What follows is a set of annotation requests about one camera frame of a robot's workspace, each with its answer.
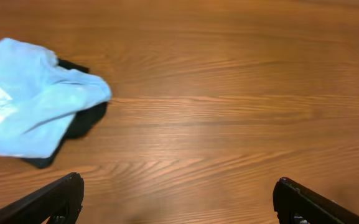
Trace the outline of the light blue printed t-shirt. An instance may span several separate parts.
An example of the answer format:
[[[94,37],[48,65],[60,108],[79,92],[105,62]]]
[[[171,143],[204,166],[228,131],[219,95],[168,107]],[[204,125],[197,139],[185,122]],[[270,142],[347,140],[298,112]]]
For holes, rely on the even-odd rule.
[[[75,115],[111,95],[101,77],[61,67],[49,49],[0,40],[0,156],[50,157]]]

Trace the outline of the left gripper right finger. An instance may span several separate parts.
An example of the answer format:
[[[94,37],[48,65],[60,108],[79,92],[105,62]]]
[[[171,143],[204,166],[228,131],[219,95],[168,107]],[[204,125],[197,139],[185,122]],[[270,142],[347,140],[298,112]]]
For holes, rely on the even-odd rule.
[[[288,177],[276,182],[273,208],[280,224],[359,224],[359,215]]]

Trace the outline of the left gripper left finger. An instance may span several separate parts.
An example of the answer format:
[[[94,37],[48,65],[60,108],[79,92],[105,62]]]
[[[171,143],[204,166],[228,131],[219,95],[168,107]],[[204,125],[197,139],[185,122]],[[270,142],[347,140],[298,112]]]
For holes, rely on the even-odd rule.
[[[72,172],[0,209],[0,224],[75,224],[82,210],[84,180]]]

